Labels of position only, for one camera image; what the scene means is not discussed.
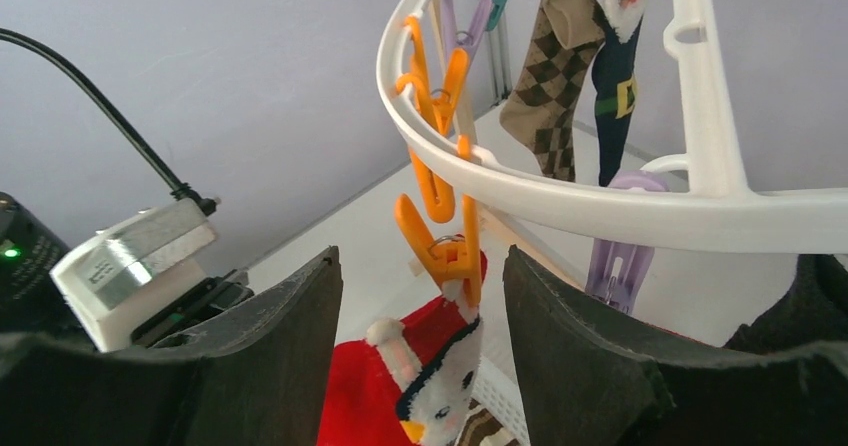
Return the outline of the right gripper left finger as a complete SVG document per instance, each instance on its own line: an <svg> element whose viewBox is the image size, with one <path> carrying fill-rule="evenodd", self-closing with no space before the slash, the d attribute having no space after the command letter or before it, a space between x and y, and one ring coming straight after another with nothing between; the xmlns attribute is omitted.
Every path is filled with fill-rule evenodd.
<svg viewBox="0 0 848 446"><path fill-rule="evenodd" d="M152 348L1 338L5 445L313 445L342 300L330 246Z"/></svg>

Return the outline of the black sock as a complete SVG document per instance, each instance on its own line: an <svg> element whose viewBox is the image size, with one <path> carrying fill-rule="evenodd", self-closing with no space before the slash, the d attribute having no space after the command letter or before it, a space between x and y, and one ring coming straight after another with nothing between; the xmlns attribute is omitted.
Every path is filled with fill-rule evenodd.
<svg viewBox="0 0 848 446"><path fill-rule="evenodd" d="M802 254L787 292L751 324L742 324L727 349L769 354L816 341L847 340L847 270L833 255Z"/></svg>

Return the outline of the argyle brown sock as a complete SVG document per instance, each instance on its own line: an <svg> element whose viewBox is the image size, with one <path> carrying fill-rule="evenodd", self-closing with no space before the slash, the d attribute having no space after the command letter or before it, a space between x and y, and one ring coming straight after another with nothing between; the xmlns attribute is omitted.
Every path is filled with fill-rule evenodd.
<svg viewBox="0 0 848 446"><path fill-rule="evenodd" d="M604 44L597 0L540 0L500 124L549 178L575 180L572 123L589 66Z"/></svg>

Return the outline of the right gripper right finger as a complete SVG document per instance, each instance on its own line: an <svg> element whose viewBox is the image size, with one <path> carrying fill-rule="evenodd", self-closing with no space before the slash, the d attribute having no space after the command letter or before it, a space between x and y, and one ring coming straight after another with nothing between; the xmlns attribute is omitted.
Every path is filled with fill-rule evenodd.
<svg viewBox="0 0 848 446"><path fill-rule="evenodd" d="M572 287L517 247L506 311L534 445L843 445L847 340L710 346Z"/></svg>

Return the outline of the brown white wavy sock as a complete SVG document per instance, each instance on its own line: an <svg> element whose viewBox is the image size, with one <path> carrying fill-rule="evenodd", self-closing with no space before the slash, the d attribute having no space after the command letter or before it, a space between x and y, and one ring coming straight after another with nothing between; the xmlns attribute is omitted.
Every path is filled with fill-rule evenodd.
<svg viewBox="0 0 848 446"><path fill-rule="evenodd" d="M469 404L463 428L455 446L519 446L520 442L476 399Z"/></svg>

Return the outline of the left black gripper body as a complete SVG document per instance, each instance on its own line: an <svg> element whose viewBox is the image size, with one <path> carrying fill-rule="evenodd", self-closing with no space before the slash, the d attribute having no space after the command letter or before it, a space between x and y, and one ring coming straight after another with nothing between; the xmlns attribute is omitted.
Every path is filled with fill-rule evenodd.
<svg viewBox="0 0 848 446"><path fill-rule="evenodd" d="M223 313L253 295L246 269L207 277L138 326L130 336L131 344L150 347L171 334Z"/></svg>

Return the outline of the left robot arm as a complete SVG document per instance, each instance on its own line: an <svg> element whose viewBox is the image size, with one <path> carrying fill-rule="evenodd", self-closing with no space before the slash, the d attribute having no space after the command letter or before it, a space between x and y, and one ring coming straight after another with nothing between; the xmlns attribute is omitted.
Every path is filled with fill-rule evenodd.
<svg viewBox="0 0 848 446"><path fill-rule="evenodd" d="M69 247L1 195L1 330L111 352L149 347L251 298L243 271L207 275L217 234L190 200L139 212Z"/></svg>

